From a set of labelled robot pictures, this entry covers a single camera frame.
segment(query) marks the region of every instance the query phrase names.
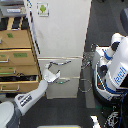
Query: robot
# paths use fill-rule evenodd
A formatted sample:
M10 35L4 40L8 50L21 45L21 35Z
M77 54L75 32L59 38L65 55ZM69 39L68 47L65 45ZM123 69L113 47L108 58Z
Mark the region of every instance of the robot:
M116 105L128 90L128 37L115 33L111 46L96 47L92 69L94 93L100 101Z
M0 128L18 128L19 120L25 113L45 94L49 84L56 82L60 71L53 74L49 71L51 64L46 64L43 71L44 79L40 81L37 89L26 94L18 94L12 102L0 104Z

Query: floor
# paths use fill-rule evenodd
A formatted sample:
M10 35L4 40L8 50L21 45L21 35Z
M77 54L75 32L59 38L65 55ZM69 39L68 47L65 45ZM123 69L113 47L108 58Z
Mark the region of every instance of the floor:
M109 46L112 34L119 32L126 36L120 22L120 12L128 6L125 0L92 0L91 15L85 45L85 58L92 59L92 44ZM92 128L91 115L98 117L101 128L104 127L106 118L110 112L101 113L101 104L98 103L90 89L90 67L86 66L89 61L83 59L81 79L76 99L47 100L42 97L24 117L21 118L21 128L36 128L43 125L79 125L82 128Z

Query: open drawer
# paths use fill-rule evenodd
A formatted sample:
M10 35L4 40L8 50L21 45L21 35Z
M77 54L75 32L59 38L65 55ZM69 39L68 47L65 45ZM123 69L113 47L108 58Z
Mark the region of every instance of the open drawer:
M54 98L77 98L79 79L60 78L46 90L47 99Z
M38 59L41 74L43 75L44 65L51 63L50 71L56 73L58 70L61 72L61 77L78 77L82 65L81 58L39 58Z
M23 17L2 18L0 26L0 49L31 48L27 19Z
M31 49L0 50L0 66L35 65Z
M31 76L28 80L23 81L11 81L0 80L0 93L14 93L14 92L29 92L38 87L39 79L38 76L34 76L35 78L32 80Z
M38 75L36 65L0 67L0 76Z

